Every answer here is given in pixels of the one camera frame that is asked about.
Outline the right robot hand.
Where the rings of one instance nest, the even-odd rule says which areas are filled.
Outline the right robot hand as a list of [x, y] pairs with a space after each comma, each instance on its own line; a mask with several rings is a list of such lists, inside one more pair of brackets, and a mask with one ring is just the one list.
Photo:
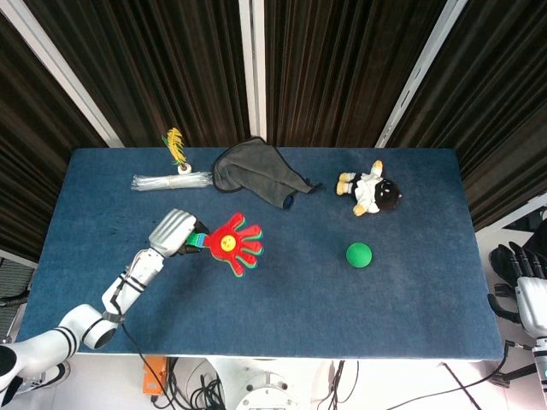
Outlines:
[[530, 337], [546, 338], [546, 258], [510, 242], [492, 250], [489, 261], [503, 280], [487, 296], [492, 311], [522, 325]]

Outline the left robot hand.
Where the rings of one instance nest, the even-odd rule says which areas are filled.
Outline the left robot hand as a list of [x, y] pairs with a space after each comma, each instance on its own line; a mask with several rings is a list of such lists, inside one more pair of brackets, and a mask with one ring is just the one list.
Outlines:
[[192, 233], [210, 234], [210, 230], [194, 215], [174, 208], [149, 235], [150, 247], [164, 258], [199, 253], [198, 246], [186, 243]]

